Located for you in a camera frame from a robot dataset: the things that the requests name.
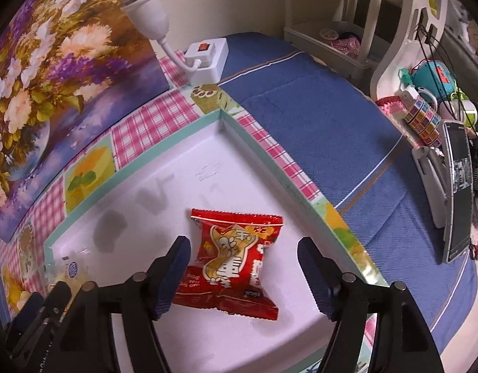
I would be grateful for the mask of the round bun clear wrapper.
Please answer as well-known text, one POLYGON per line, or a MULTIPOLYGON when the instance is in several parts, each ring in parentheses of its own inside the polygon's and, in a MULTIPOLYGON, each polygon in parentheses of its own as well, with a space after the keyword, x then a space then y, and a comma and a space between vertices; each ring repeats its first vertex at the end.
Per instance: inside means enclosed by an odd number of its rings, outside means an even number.
POLYGON ((71 291, 65 313, 85 282, 91 279, 89 261, 91 250, 83 247, 78 250, 61 252, 48 247, 45 251, 44 278, 46 293, 49 294, 56 284, 63 281, 71 291))

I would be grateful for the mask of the red peanut snack packet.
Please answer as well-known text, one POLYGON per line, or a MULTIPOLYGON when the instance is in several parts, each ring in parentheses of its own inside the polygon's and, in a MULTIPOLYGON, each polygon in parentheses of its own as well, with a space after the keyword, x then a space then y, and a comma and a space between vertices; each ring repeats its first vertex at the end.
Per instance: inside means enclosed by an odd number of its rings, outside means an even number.
POLYGON ((191 210, 201 227, 201 242, 173 303, 216 309, 233 315, 278 319, 278 307, 262 287, 265 249, 273 245, 284 225, 281 216, 191 210))

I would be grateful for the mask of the checkered food-print tablecloth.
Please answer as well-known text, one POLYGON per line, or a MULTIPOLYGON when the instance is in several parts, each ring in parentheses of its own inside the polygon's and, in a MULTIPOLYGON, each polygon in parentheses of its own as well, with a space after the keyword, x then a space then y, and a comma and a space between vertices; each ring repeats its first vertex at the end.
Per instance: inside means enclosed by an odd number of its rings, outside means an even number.
POLYGON ((131 162, 123 160, 119 144, 112 149, 115 175, 75 210, 55 199, 65 190, 63 178, 41 198, 55 212, 56 227, 39 247, 46 261, 85 250, 98 285, 141 271, 178 236, 197 246, 194 208, 284 219, 261 273, 278 320, 172 306, 155 328, 174 372, 307 372, 319 366, 334 326, 319 312, 299 266, 303 237, 312 237, 342 270, 383 282, 363 247, 339 238, 345 225, 325 184, 308 175, 299 155, 254 111, 237 106, 200 115, 131 162))

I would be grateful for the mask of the white teal-rimmed tray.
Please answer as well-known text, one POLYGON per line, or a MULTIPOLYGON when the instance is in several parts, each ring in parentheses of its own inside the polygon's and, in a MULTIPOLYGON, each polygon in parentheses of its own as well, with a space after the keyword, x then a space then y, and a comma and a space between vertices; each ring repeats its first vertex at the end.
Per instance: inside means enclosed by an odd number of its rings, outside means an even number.
POLYGON ((156 322, 171 370, 313 371, 333 324, 299 266, 299 240, 370 284, 384 278, 331 203, 303 194, 267 153, 269 140, 247 113, 217 109, 185 126, 68 213, 43 245, 47 265, 77 256, 89 279, 117 284, 185 236, 191 287, 209 295, 244 279, 245 298, 268 296, 278 318, 174 305, 156 322))

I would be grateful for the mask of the white phone stand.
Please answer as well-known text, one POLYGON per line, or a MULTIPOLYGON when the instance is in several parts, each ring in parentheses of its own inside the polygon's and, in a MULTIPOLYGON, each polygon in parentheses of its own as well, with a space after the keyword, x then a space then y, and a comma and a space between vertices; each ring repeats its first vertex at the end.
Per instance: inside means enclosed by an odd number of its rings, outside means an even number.
POLYGON ((430 146, 412 149, 412 157, 421 176, 434 226, 448 229, 453 223, 453 188, 449 162, 445 154, 430 146))

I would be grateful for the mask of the blue quilted cloth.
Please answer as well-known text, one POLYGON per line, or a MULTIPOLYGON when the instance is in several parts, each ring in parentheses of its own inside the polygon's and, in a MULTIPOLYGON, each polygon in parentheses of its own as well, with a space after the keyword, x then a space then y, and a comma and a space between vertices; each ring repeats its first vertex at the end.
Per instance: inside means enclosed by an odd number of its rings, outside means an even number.
POLYGON ((476 264, 443 261, 410 143, 346 79, 281 39, 227 39, 221 88, 296 161, 388 282, 405 282, 444 350, 476 299, 476 264))

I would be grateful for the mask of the smartphone on stand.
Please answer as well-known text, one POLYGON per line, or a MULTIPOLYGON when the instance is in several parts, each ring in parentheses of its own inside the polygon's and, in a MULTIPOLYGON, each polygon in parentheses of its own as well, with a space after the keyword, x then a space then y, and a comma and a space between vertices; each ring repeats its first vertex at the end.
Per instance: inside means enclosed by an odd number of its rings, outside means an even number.
POLYGON ((459 121, 442 120, 440 134, 446 179, 444 188, 446 197, 444 262, 449 264, 470 246, 473 172, 466 127, 459 121))

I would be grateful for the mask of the colourful checkered mug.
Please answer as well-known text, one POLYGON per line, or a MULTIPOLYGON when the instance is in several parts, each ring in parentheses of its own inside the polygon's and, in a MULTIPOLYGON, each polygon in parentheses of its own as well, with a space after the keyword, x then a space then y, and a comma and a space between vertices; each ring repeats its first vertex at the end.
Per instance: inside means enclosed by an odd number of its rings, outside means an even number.
POLYGON ((440 147, 442 144, 439 133, 441 118, 436 109, 427 103, 412 86, 407 86, 401 91, 400 99, 407 108, 405 123, 419 136, 425 146, 440 147))

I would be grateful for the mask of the teal round toy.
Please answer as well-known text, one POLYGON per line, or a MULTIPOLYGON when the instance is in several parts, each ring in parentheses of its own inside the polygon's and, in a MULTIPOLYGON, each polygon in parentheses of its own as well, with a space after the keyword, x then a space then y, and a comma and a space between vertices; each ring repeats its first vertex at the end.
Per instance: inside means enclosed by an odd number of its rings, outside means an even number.
POLYGON ((412 68, 398 71, 401 84, 416 91, 427 90, 438 102, 446 101, 455 91, 455 78, 445 64, 438 60, 422 60, 412 68))

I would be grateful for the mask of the floral painting canvas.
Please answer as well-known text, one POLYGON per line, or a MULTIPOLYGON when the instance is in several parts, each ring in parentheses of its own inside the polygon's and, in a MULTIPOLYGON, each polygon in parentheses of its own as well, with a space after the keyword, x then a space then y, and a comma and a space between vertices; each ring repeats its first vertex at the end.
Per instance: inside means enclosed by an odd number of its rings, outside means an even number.
POLYGON ((0 37, 0 239, 81 149, 168 88, 119 0, 25 0, 0 37))

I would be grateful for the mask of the white wooden shelf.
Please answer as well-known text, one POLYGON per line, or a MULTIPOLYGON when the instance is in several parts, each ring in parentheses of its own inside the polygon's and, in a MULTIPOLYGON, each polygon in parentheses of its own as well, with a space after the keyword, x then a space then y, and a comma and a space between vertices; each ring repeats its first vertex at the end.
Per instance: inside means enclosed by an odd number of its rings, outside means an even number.
POLYGON ((376 29, 384 22, 384 0, 341 0, 332 19, 294 19, 294 0, 285 0, 284 38, 322 59, 372 99, 396 94, 399 71, 428 59, 445 27, 448 0, 389 0, 401 5, 394 37, 376 29))

